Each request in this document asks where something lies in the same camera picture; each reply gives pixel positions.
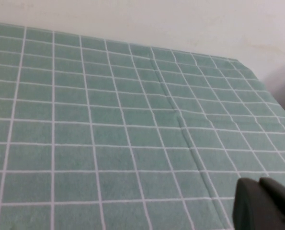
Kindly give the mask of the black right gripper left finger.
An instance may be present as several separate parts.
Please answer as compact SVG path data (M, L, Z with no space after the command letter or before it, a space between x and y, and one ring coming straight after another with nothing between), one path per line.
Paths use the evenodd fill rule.
M285 216L255 180L237 181L232 219L236 230L285 230Z

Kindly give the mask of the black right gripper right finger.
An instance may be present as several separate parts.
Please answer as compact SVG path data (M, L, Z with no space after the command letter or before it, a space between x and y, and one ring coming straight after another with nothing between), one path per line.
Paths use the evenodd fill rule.
M270 177L260 178L259 184L266 190L278 210L285 217L285 186Z

